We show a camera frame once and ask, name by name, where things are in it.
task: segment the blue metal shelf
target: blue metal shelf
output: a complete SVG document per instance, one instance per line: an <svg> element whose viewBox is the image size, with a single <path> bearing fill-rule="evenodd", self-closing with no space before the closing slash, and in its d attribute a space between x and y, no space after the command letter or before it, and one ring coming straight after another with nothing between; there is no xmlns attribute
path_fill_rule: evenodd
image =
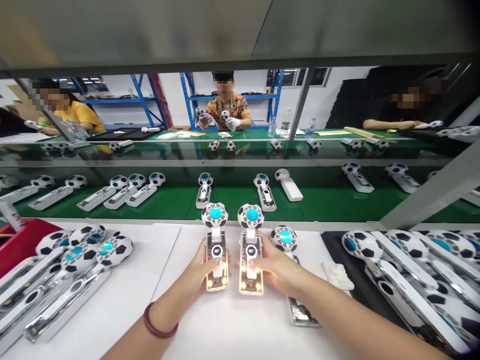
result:
<svg viewBox="0 0 480 360"><path fill-rule="evenodd" d="M146 101L154 101L154 97L144 97ZM142 101L139 98L107 98L107 99L93 99L93 100L82 100L84 104L120 104L120 103L141 103Z"/></svg>
<svg viewBox="0 0 480 360"><path fill-rule="evenodd" d="M165 121L165 114L162 109L162 104L160 103L160 98L157 93L157 89L155 88L154 84L154 79L152 78L151 74L148 74L148 81L150 82L150 87L151 91L153 92L153 97L144 97L142 94L142 80L144 79L144 74L140 74L139 79L137 80L137 77L134 74L130 75L131 80L133 81L133 86L135 87L135 90L138 94L138 98L106 98L106 99L94 99L94 100L81 100L82 103L88 104L89 107L95 111L93 108L93 104L141 104L143 107L143 110L145 111L145 115L148 119L148 122L150 123L150 126L153 128L155 127L154 121L152 120L152 117L158 120L158 122L165 127L165 129L168 128L167 122ZM76 87L76 90L80 93L80 95L85 95L85 93L82 91L82 88L78 84L77 80L74 77L70 78L73 84ZM156 105L158 107L158 111L160 112L160 117L155 115L153 112L150 111L149 107L147 106L147 101L155 101Z"/></svg>
<svg viewBox="0 0 480 360"><path fill-rule="evenodd" d="M284 69L278 69L275 72L273 79L271 81L270 93L260 94L260 95L244 95L245 99L247 100L268 100L268 113L266 115L267 123L270 122L270 119L272 117L277 116L277 112L279 110L279 103L280 103L280 94L282 92L282 84L284 82L284 72L285 72ZM185 81L185 78L188 81L188 87L190 88L190 92L187 90L187 83ZM275 83L277 82L277 79L278 79L278 86L276 89L276 93L274 93ZM215 96L190 96L189 93L195 94L194 75L191 72L181 72L180 81L181 81L181 87L183 89L183 96L185 97L186 110L188 112L188 117L190 119L191 129L201 130L199 126L195 126L196 120L197 120L195 109L198 107L199 101L210 101L215 99ZM272 109L273 100L275 100L275 107ZM268 126L255 126L254 124L252 125L253 125L252 128L255 128L255 129L268 128Z"/></svg>
<svg viewBox="0 0 480 360"><path fill-rule="evenodd" d="M260 95L244 95L247 100L265 100L265 99L276 99L277 94L260 94ZM190 101L210 101L215 99L216 96L189 96L188 100Z"/></svg>

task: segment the white tabletop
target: white tabletop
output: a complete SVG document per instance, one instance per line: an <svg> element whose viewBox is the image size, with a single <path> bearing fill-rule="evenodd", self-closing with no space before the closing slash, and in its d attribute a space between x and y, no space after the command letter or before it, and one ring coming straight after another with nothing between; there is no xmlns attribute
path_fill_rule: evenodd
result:
<svg viewBox="0 0 480 360"><path fill-rule="evenodd" d="M74 230L86 223L55 221ZM142 315L151 302L177 239L177 224L108 224L133 240L134 251L48 344L17 341L5 360L98 360Z"/></svg>
<svg viewBox="0 0 480 360"><path fill-rule="evenodd" d="M261 229L269 234L271 229ZM240 254L240 227L225 227L232 262ZM183 225L170 259L163 271L154 298L158 298L178 278L195 255L203 225ZM326 279L322 263L332 261L318 232L296 231L295 254L303 267ZM226 290L205 293L181 319L177 334L164 360L265 360L265 359L345 359L324 330L292 325L286 296L265 287L263 296L239 293L239 270L232 266Z"/></svg>

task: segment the white cloth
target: white cloth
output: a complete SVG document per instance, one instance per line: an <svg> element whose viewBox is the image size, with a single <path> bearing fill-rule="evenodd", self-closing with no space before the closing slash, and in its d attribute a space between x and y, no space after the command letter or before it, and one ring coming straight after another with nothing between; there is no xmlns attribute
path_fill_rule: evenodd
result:
<svg viewBox="0 0 480 360"><path fill-rule="evenodd" d="M354 283L350 281L345 267L342 264L324 262L323 268L325 269L328 282L337 289L353 290L355 288Z"/></svg>

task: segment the yellow shirt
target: yellow shirt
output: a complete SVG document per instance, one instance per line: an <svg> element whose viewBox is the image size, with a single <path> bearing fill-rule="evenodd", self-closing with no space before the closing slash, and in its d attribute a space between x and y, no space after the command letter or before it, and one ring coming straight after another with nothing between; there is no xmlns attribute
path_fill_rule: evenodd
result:
<svg viewBox="0 0 480 360"><path fill-rule="evenodd" d="M105 127L97 114L84 103L72 101L68 110L57 110L54 114L63 121L70 119L79 124L90 123L93 125L93 129L90 130L92 133L105 132Z"/></svg>

